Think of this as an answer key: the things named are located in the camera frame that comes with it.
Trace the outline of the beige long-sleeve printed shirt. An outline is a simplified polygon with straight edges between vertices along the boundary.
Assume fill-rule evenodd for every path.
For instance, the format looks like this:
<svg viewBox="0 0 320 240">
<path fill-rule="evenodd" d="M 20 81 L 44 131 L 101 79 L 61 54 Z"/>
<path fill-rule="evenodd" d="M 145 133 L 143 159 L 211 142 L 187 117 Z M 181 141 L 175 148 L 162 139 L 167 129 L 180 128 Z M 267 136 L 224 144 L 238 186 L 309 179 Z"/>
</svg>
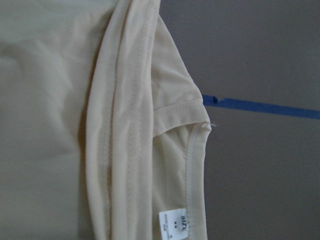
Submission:
<svg viewBox="0 0 320 240">
<path fill-rule="evenodd" d="M 207 239 L 212 126 L 160 4 L 1 1 L 1 239 Z"/>
</svg>

